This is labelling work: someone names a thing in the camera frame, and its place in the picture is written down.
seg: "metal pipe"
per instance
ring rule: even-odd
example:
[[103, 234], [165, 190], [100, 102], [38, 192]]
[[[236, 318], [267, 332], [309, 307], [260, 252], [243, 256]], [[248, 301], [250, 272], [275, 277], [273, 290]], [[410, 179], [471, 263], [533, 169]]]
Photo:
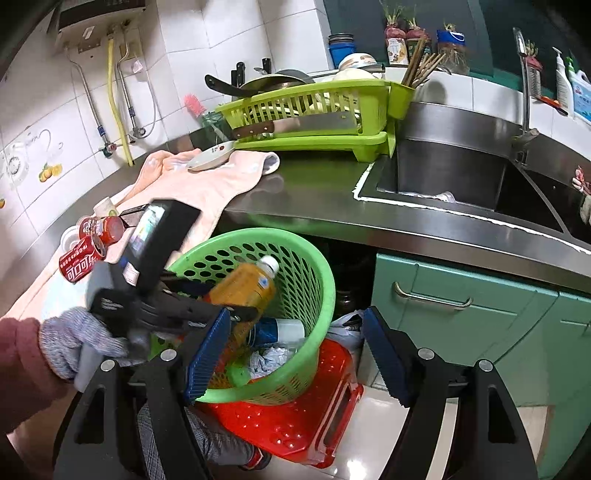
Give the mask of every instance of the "metal pipe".
[[86, 97], [88, 98], [88, 103], [90, 105], [90, 111], [92, 112], [92, 116], [95, 118], [96, 129], [99, 131], [99, 135], [100, 135], [103, 143], [105, 144], [105, 146], [103, 148], [103, 153], [104, 153], [105, 157], [108, 158], [113, 154], [113, 152], [115, 150], [117, 150], [117, 145], [115, 145], [114, 143], [109, 141], [109, 137], [107, 136], [107, 133], [100, 121], [99, 114], [96, 111], [95, 103], [92, 100], [92, 96], [90, 95], [90, 89], [88, 88], [88, 82], [86, 81], [86, 77], [84, 76], [84, 72], [82, 70], [82, 67], [70, 58], [70, 56], [67, 54], [67, 51], [66, 51], [66, 57], [68, 58], [70, 63], [72, 63], [76, 66], [76, 68], [78, 69], [78, 72], [80, 73], [80, 78], [82, 78], [82, 86], [84, 87], [84, 92], [86, 92]]
[[517, 55], [519, 55], [519, 62], [521, 63], [521, 78], [523, 81], [521, 129], [525, 134], [530, 130], [530, 82], [527, 75], [527, 52], [525, 50], [525, 41], [521, 34], [521, 30], [517, 27], [513, 27], [513, 35], [515, 37]]
[[123, 77], [123, 72], [121, 71], [121, 62], [126, 60], [129, 56], [129, 43], [125, 40], [125, 55], [121, 57], [121, 59], [117, 62], [117, 73], [119, 74], [119, 79], [121, 80], [121, 89], [123, 90], [123, 97], [125, 99], [125, 105], [127, 106], [127, 111], [129, 112], [129, 118], [131, 119], [131, 132], [132, 135], [129, 136], [130, 142], [135, 142], [136, 138], [142, 138], [146, 130], [145, 128], [138, 128], [138, 125], [135, 121], [135, 110], [134, 107], [131, 105], [131, 100], [129, 98], [129, 92], [127, 90], [127, 85], [125, 83], [125, 79]]

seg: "gray work glove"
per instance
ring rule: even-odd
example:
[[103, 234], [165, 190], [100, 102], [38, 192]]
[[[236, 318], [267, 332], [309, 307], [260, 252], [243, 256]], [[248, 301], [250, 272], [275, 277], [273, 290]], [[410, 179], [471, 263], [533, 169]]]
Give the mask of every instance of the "gray work glove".
[[113, 338], [103, 323], [81, 307], [47, 319], [39, 328], [41, 352], [53, 372], [64, 380], [76, 376], [83, 343], [104, 356], [128, 356], [127, 340]]

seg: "kitchen sink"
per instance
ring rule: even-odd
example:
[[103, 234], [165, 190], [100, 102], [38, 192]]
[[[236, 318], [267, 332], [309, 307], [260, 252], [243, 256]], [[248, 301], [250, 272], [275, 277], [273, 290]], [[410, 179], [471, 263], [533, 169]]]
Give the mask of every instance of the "kitchen sink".
[[[456, 203], [403, 194], [451, 192]], [[430, 205], [558, 232], [553, 204], [521, 166], [507, 158], [432, 141], [401, 139], [394, 155], [376, 160], [361, 196]]]

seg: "coca-cola can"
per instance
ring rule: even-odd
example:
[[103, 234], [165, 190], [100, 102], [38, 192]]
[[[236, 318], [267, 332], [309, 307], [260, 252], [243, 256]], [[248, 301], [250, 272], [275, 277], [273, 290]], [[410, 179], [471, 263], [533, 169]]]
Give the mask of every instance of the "coca-cola can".
[[86, 236], [60, 257], [60, 272], [68, 282], [76, 283], [90, 273], [96, 261], [106, 256], [107, 250], [98, 235]]

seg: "red can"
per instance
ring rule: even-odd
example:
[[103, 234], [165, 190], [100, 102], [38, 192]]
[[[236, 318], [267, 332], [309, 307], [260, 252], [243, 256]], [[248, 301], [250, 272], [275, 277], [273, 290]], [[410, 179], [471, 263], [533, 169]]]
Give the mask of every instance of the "red can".
[[90, 273], [96, 261], [106, 256], [107, 250], [98, 235], [86, 236], [60, 257], [60, 272], [68, 282], [76, 283]]
[[108, 247], [117, 243], [125, 233], [125, 226], [120, 217], [82, 217], [78, 221], [78, 236], [84, 238], [96, 234], [103, 245]]

